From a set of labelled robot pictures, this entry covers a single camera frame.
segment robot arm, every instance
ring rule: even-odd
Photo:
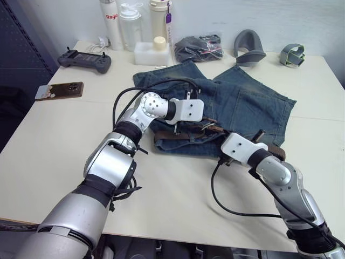
[[[296,241],[302,258],[345,258],[343,248],[328,237],[331,235],[330,230],[314,198],[304,189],[302,174],[298,169],[274,157],[267,151],[264,143],[255,144],[236,133],[228,136],[221,150],[232,159],[250,166],[250,173],[256,178],[261,175],[263,181],[273,190],[279,199],[274,200],[275,205],[288,227],[287,236]],[[296,215],[308,219],[322,231]]]
[[[15,258],[84,258],[98,243],[114,197],[137,189],[127,188],[136,168],[133,156],[149,124],[156,118],[171,124],[201,121],[203,108],[198,99],[167,101],[145,94],[87,159],[84,181],[53,208]]]

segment phone case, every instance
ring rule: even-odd
[[[81,97],[83,88],[83,82],[41,85],[38,88],[35,100],[42,101]]]

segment wrist strap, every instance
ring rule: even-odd
[[[290,65],[290,64],[300,66],[305,60],[304,59],[305,55],[303,52],[304,52],[303,45],[300,45],[297,43],[289,44],[285,48],[283,48],[283,50],[281,51],[280,62],[285,66]]]

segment white container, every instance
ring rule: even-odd
[[[110,48],[123,50],[123,43],[120,33],[118,7],[115,0],[100,0],[104,21],[106,22]]]
[[[167,66],[169,62],[169,44],[163,37],[156,37],[154,42],[138,42],[134,49],[136,65]]]
[[[141,14],[134,6],[121,4],[120,25],[125,49],[134,51],[135,44],[142,42]]]
[[[165,16],[168,11],[169,0],[150,0],[150,13],[153,38],[162,36],[167,38]]]

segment jeans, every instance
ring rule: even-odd
[[[276,146],[284,142],[287,121],[296,101],[251,78],[239,66],[226,70],[213,80],[207,79],[191,61],[133,76],[136,87],[147,87],[169,78],[188,78],[201,87],[199,98],[205,105],[203,115],[215,120],[216,126],[248,139],[262,129],[266,133],[260,142]],[[188,83],[181,82],[169,82],[152,89],[164,90],[171,86],[174,86],[173,89],[160,95],[166,99],[181,100],[184,99],[185,90],[190,89]],[[200,137],[201,127],[209,123],[209,119],[179,122],[178,131],[187,133],[189,139],[158,139],[155,146],[167,153],[217,157],[221,153],[220,145],[225,139],[225,133],[205,129]],[[153,121],[150,128],[154,133],[174,131],[174,126],[163,120]]]

